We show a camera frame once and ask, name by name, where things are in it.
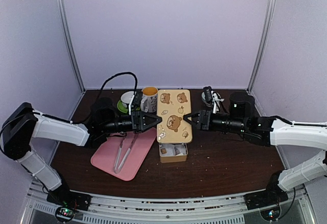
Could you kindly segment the bear print tin lid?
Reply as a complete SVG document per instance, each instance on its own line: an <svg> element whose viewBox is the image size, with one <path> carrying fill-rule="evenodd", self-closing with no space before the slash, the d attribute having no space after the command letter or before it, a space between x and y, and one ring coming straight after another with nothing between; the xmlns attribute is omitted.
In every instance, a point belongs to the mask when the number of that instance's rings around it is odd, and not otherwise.
<svg viewBox="0 0 327 224"><path fill-rule="evenodd" d="M160 89L157 115L162 122L157 125L157 141L161 144L182 144L192 141L191 125L183 116L191 113L191 95L187 89Z"/></svg>

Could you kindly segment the light brown chocolate square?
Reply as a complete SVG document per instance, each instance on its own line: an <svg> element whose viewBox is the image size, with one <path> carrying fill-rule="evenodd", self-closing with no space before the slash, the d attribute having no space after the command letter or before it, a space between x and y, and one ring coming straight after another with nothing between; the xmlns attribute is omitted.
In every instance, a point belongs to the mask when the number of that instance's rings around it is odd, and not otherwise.
<svg viewBox="0 0 327 224"><path fill-rule="evenodd" d="M167 150L165 148L162 148L160 151L163 155L167 153Z"/></svg>

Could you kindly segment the tan tin box base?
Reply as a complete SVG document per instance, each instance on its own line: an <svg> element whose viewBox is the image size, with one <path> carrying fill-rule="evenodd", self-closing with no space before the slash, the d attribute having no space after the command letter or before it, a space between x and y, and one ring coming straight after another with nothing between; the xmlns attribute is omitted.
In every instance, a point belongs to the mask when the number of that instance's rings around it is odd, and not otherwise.
<svg viewBox="0 0 327 224"><path fill-rule="evenodd" d="M185 162L188 157L188 147L186 144L159 144L159 157L161 163Z"/></svg>

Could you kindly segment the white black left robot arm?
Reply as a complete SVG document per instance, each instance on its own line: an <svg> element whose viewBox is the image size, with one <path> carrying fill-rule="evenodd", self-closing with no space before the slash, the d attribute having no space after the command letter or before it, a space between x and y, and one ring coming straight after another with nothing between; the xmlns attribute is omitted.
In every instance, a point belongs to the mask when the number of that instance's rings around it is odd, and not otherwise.
<svg viewBox="0 0 327 224"><path fill-rule="evenodd" d="M100 98L91 105L85 122L73 122L51 116L33 109L30 103L22 103L2 126L1 151L8 158L19 162L27 172L38 179L61 205L68 206L74 200L73 193L63 176L36 153L32 146L33 139L97 148L106 142L111 134L139 134L155 127L161 121L161 117L141 110L118 115L108 97Z"/></svg>

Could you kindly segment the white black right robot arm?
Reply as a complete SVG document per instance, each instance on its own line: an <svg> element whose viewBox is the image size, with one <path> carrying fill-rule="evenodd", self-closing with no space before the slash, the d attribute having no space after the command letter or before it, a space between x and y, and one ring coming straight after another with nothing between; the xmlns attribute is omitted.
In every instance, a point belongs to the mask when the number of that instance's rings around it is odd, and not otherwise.
<svg viewBox="0 0 327 224"><path fill-rule="evenodd" d="M301 146L319 150L311 159L292 168L274 173L262 200L273 204L298 185L326 174L326 123L296 122L280 116L255 116L255 99L244 92L229 96L229 112L200 110L184 115L183 120L202 131L218 131L240 135L245 141L259 146Z"/></svg>

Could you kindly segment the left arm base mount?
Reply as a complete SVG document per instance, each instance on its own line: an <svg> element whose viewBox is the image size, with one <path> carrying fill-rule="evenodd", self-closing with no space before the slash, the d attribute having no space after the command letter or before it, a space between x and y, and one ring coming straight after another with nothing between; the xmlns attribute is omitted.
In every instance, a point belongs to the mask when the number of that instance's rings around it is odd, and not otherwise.
<svg viewBox="0 0 327 224"><path fill-rule="evenodd" d="M91 202L89 194L70 192L67 200L62 200L53 191L50 191L46 200L57 204L55 217L61 223L72 221L81 211L87 211Z"/></svg>

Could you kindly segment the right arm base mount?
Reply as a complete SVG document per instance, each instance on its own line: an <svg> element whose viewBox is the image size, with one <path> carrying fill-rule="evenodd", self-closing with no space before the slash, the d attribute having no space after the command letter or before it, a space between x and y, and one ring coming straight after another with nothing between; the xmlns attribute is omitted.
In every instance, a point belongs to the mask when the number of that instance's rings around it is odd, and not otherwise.
<svg viewBox="0 0 327 224"><path fill-rule="evenodd" d="M288 200L288 195L285 192L263 190L244 195L244 200L248 210L259 209L263 220L274 222L281 218L281 203Z"/></svg>

